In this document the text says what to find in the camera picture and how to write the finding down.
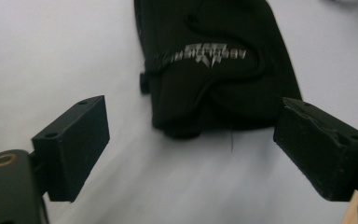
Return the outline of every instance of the black pouch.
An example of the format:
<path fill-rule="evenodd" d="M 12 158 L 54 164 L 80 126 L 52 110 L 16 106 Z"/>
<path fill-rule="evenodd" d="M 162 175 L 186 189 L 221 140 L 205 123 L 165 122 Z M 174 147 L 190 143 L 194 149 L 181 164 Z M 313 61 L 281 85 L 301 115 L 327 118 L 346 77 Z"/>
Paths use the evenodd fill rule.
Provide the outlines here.
<path fill-rule="evenodd" d="M 264 0 L 135 0 L 153 126 L 176 138 L 274 125 L 281 97 L 301 99 Z"/>

